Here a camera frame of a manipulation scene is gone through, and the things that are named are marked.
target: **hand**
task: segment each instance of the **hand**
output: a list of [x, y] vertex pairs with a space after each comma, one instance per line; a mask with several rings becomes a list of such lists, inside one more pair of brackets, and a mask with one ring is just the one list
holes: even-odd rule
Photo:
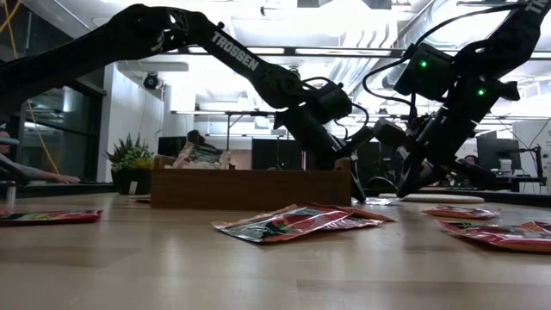
[[55, 180], [59, 183], [65, 183], [65, 184], [80, 183], [80, 179], [78, 177], [71, 177], [71, 176], [58, 175], [58, 176], [55, 176]]

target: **wooden table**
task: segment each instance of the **wooden table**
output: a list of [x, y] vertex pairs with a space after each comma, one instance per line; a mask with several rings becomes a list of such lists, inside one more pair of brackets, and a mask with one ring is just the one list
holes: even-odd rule
[[[551, 221], [501, 207], [497, 223]], [[551, 257], [441, 232], [427, 204], [373, 207], [398, 223], [257, 246], [212, 220], [252, 213], [151, 210], [117, 195], [18, 201], [20, 210], [103, 208], [97, 224], [0, 228], [2, 309], [549, 309]]]

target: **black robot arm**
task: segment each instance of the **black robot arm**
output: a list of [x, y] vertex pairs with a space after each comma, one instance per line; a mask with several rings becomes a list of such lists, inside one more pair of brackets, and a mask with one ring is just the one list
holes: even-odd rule
[[[50, 52], [10, 61], [0, 66], [0, 121], [7, 121], [22, 102], [51, 88], [118, 60], [143, 59], [189, 45], [209, 54], [248, 79], [260, 97], [274, 109], [277, 127], [285, 126], [321, 170], [332, 170], [335, 160], [351, 153], [373, 135], [367, 127], [349, 143], [338, 141], [324, 127], [345, 117], [352, 102], [326, 80], [320, 89], [300, 81], [291, 71], [260, 59], [202, 13], [168, 7], [132, 5], [98, 29]], [[356, 174], [353, 196], [365, 195]]]
[[443, 105], [436, 113], [408, 124], [407, 133], [384, 120], [375, 124], [379, 140], [407, 150], [398, 196], [434, 183], [447, 173], [461, 174], [485, 189], [495, 184], [492, 173], [458, 161], [455, 154], [465, 140], [474, 137], [474, 129], [500, 97], [520, 99], [516, 82], [499, 79], [529, 60], [551, 2], [531, 0], [509, 8], [515, 10], [492, 34], [465, 46], [453, 58], [424, 43], [412, 45], [406, 52], [410, 62], [394, 89]]

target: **security camera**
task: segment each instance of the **security camera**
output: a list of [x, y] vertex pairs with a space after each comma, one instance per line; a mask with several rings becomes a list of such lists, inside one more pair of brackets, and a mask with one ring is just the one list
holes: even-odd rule
[[158, 79], [157, 72], [148, 72], [144, 79], [144, 87], [148, 90], [158, 90], [163, 83]]

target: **person's arm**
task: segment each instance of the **person's arm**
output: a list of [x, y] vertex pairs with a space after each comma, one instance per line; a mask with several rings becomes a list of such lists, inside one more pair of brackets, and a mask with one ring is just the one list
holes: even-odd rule
[[9, 158], [5, 157], [3, 154], [0, 154], [0, 159], [14, 165], [17, 169], [19, 169], [28, 177], [34, 180], [44, 180], [44, 181], [51, 180], [59, 183], [79, 183], [80, 182], [80, 179], [78, 177], [58, 175], [58, 174], [55, 174], [52, 172], [46, 172], [34, 167], [29, 167], [24, 164], [14, 163]]

